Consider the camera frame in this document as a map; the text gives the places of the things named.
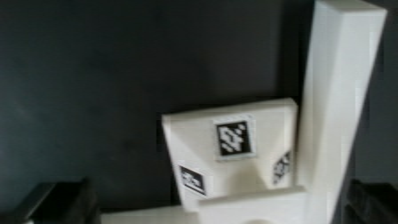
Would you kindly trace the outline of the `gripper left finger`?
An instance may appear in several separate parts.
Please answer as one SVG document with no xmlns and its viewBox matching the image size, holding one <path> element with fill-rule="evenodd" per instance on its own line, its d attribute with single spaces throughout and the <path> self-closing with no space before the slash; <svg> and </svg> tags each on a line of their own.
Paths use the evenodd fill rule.
<svg viewBox="0 0 398 224">
<path fill-rule="evenodd" d="M 38 183 L 10 214 L 10 224 L 101 224 L 90 180 Z"/>
</svg>

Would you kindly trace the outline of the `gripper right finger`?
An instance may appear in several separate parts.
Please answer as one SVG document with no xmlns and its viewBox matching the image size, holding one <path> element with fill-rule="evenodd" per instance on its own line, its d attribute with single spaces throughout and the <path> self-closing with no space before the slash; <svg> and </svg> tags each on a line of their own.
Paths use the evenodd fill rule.
<svg viewBox="0 0 398 224">
<path fill-rule="evenodd" d="M 346 199 L 355 224 L 398 224 L 398 189 L 388 183 L 353 179 Z"/>
</svg>

